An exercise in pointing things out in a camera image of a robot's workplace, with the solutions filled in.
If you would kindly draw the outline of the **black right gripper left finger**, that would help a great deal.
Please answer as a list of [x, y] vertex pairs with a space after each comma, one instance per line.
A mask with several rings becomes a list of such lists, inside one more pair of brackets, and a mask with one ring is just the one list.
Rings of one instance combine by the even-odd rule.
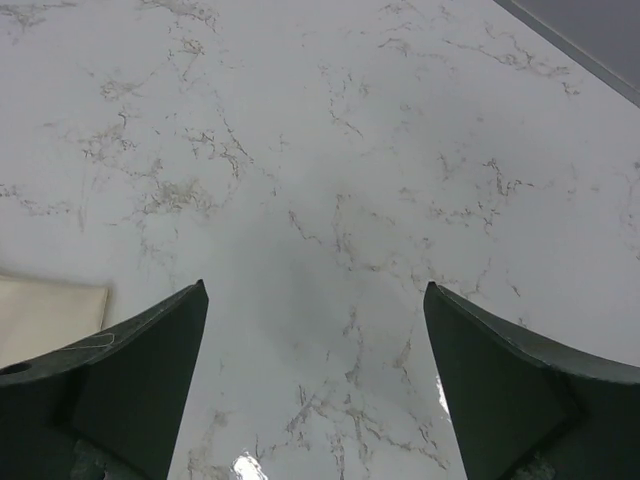
[[4, 479], [165, 479], [206, 325], [203, 281], [1, 370]]

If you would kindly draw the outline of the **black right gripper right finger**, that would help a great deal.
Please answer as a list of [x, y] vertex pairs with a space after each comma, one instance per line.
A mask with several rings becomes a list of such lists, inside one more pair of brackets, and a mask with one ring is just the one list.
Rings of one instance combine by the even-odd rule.
[[424, 314], [470, 479], [636, 479], [639, 370], [428, 284]]

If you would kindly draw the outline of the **cream yellow pillowcase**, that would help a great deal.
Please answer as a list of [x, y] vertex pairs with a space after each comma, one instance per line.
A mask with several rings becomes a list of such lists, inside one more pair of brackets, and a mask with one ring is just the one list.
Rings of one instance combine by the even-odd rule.
[[1, 366], [25, 362], [102, 329], [106, 286], [1, 276]]

